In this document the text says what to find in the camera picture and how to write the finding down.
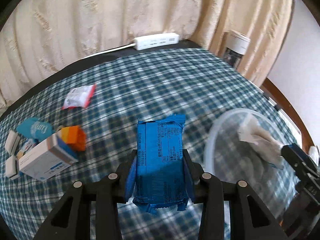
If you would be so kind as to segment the white tissue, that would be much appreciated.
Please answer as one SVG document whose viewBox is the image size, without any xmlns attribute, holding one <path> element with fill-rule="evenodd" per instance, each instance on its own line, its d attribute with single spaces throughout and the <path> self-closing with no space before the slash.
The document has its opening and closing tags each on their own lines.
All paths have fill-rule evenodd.
<svg viewBox="0 0 320 240">
<path fill-rule="evenodd" d="M 248 115 L 238 128 L 239 140 L 250 144 L 251 148 L 261 159 L 270 165 L 282 170 L 284 158 L 281 149 L 284 144 L 274 139 L 263 129 L 253 115 Z"/>
</svg>

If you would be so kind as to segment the white medicine box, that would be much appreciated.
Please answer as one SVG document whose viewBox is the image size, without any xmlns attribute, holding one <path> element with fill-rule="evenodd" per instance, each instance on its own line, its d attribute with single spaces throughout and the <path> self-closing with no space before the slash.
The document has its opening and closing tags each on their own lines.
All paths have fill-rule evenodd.
<svg viewBox="0 0 320 240">
<path fill-rule="evenodd" d="M 46 181 L 79 161 L 78 155 L 55 133 L 18 160 L 23 174 Z"/>
</svg>

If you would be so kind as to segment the orange yellow toy brick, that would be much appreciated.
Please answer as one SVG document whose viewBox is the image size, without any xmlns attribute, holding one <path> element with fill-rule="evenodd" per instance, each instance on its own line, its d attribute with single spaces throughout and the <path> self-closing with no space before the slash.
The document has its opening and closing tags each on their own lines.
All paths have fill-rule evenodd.
<svg viewBox="0 0 320 240">
<path fill-rule="evenodd" d="M 84 152 L 86 149 L 86 134 L 78 125 L 64 127 L 59 131 L 59 135 L 72 150 Z"/>
</svg>

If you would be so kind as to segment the blue snack bar wrapper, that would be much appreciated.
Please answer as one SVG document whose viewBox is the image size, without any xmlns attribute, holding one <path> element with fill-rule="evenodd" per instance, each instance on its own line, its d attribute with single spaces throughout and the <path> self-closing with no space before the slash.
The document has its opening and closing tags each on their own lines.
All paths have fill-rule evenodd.
<svg viewBox="0 0 320 240">
<path fill-rule="evenodd" d="M 184 114 L 162 120 L 137 123 L 137 155 L 129 173 L 125 197 L 142 212 L 176 206 L 184 211 L 192 194 L 188 193 L 188 169 L 183 160 Z"/>
</svg>

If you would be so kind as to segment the light blue cloth pouch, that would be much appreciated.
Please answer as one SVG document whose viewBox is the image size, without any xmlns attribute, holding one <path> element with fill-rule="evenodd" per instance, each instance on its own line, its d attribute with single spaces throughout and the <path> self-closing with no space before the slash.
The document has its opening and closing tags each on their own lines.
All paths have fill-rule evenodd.
<svg viewBox="0 0 320 240">
<path fill-rule="evenodd" d="M 54 131 L 52 125 L 42 122 L 39 118 L 27 118 L 16 127 L 17 133 L 25 138 L 42 142 L 50 137 Z"/>
</svg>

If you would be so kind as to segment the red white snack packet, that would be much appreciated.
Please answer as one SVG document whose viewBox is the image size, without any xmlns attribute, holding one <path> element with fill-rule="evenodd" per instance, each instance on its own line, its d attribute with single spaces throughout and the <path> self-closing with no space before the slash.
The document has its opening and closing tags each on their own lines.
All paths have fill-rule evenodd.
<svg viewBox="0 0 320 240">
<path fill-rule="evenodd" d="M 62 109 L 69 108 L 86 108 L 89 105 L 89 102 L 94 94 L 96 85 L 81 86 L 73 88 L 66 95 L 66 98 L 63 102 Z"/>
</svg>

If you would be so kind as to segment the blue plaid bed cloth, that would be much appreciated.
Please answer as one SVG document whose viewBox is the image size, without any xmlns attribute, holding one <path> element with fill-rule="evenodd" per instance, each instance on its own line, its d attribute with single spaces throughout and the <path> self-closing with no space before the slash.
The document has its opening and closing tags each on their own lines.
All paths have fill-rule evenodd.
<svg viewBox="0 0 320 240">
<path fill-rule="evenodd" d="M 188 150 L 193 161 L 203 162 L 204 147 L 214 121 L 226 111 L 236 108 L 259 112 L 274 121 L 285 133 L 286 139 L 291 139 L 291 143 L 295 142 L 295 137 L 285 121 L 259 89 L 231 66 L 216 58 L 217 62 L 205 60 L 205 78 L 209 87 L 205 90 L 205 97 L 201 102 L 204 113 L 194 118 L 184 114 L 186 122 L 183 129 L 183 147 Z M 160 120 L 172 114 L 150 120 Z M 13 235 L 17 239 L 32 239 L 72 182 L 99 181 L 115 171 L 137 146 L 136 127 L 139 121 L 149 120 L 139 118 L 132 122 L 124 120 L 119 124 L 104 121 L 97 127 L 85 127 L 82 124 L 59 124 L 57 127 L 52 125 L 53 128 L 61 125 L 81 126 L 87 136 L 86 150 L 79 154 L 79 161 L 75 165 L 44 182 L 25 175 L 10 180 L 5 174 L 1 174 L 1 215 Z"/>
</svg>

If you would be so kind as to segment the clear plastic round tray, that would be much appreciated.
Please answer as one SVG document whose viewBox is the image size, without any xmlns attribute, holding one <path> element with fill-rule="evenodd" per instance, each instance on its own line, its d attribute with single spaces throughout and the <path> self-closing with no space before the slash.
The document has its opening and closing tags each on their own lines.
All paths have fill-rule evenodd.
<svg viewBox="0 0 320 240">
<path fill-rule="evenodd" d="M 280 218 L 296 194 L 298 179 L 285 160 L 280 170 L 261 159 L 249 143 L 239 140 L 238 128 L 248 115 L 256 117 L 259 125 L 277 141 L 284 145 L 291 143 L 276 123 L 262 114 L 246 108 L 229 110 L 210 129 L 204 149 L 204 170 L 221 181 L 247 181 L 272 214 Z"/>
</svg>

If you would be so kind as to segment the white air purifier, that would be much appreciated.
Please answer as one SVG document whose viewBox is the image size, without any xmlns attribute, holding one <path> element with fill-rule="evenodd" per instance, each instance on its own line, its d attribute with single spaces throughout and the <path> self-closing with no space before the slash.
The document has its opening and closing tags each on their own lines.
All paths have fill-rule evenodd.
<svg viewBox="0 0 320 240">
<path fill-rule="evenodd" d="M 226 37 L 222 59 L 227 64 L 237 69 L 243 56 L 245 55 L 251 39 L 244 34 L 230 30 Z"/>
</svg>

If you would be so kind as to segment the black mattress edge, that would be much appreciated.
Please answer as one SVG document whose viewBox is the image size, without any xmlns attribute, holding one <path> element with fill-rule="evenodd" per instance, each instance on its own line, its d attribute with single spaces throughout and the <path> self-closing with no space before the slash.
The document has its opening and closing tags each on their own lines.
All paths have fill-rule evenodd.
<svg viewBox="0 0 320 240">
<path fill-rule="evenodd" d="M 205 60 L 217 58 L 191 41 L 165 51 L 134 49 L 97 55 L 77 61 L 45 79 L 1 116 L 1 131 L 38 117 L 54 127 L 82 124 L 97 127 L 104 121 L 152 119 L 181 113 L 190 118 L 204 113 L 201 105 L 206 81 Z M 71 89 L 96 85 L 86 108 L 62 109 Z"/>
</svg>

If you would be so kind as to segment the white power strip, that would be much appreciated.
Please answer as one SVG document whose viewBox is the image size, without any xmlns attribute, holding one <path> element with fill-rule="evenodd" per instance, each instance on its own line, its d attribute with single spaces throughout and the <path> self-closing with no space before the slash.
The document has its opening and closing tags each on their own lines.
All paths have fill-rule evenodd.
<svg viewBox="0 0 320 240">
<path fill-rule="evenodd" d="M 145 35 L 134 38 L 134 48 L 136 50 L 145 50 L 149 48 L 178 44 L 179 39 L 180 36 L 176 33 Z"/>
</svg>

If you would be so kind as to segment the beige patterned curtain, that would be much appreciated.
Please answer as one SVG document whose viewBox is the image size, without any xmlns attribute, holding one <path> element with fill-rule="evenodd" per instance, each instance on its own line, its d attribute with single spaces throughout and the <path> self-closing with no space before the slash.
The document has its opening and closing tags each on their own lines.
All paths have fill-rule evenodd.
<svg viewBox="0 0 320 240">
<path fill-rule="evenodd" d="M 250 39 L 239 72 L 261 85 L 283 44 L 293 0 L 21 0 L 1 30 L 1 111 L 88 55 L 135 37 L 177 33 L 222 55 L 230 30 Z"/>
</svg>

